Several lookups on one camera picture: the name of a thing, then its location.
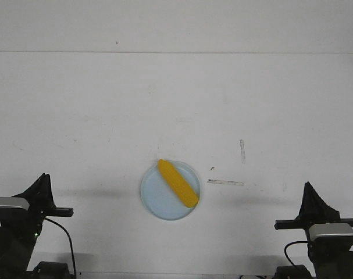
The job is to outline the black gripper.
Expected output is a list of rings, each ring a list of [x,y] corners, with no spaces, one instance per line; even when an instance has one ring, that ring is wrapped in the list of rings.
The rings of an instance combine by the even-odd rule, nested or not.
[[[310,215],[319,220],[307,220]],[[276,230],[308,230],[314,224],[340,224],[345,223],[353,227],[353,218],[341,218],[340,212],[329,206],[307,181],[304,185],[301,207],[298,216],[293,220],[276,220]]]
[[[42,185],[45,179],[45,195],[42,192]],[[24,192],[16,194],[14,198],[23,198],[30,205],[25,221],[38,221],[45,217],[72,217],[73,208],[57,207],[52,194],[51,176],[42,173],[37,180],[29,186]]]

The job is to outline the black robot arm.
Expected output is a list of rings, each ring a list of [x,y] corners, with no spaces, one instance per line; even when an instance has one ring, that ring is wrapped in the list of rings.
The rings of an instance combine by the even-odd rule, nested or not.
[[[133,221],[132,228],[110,228],[113,213],[85,219],[79,226],[82,243],[92,244],[107,262],[114,255],[135,255],[146,251],[146,259],[161,259],[163,265],[181,262],[192,267],[197,260],[213,262],[217,244],[225,241],[223,233],[230,222],[215,226],[214,220],[203,221],[194,214],[201,197],[201,185],[193,174],[160,173],[153,169],[140,186],[141,202],[155,217],[172,222],[169,231]],[[299,214],[292,220],[276,220],[276,230],[305,232],[308,257],[317,278],[353,278],[353,219],[343,219],[316,192],[311,183],[304,185]]]
[[[46,173],[22,193],[0,196],[0,278],[76,278],[77,270],[62,262],[41,261],[28,269],[43,222],[73,213],[72,208],[55,205]]]

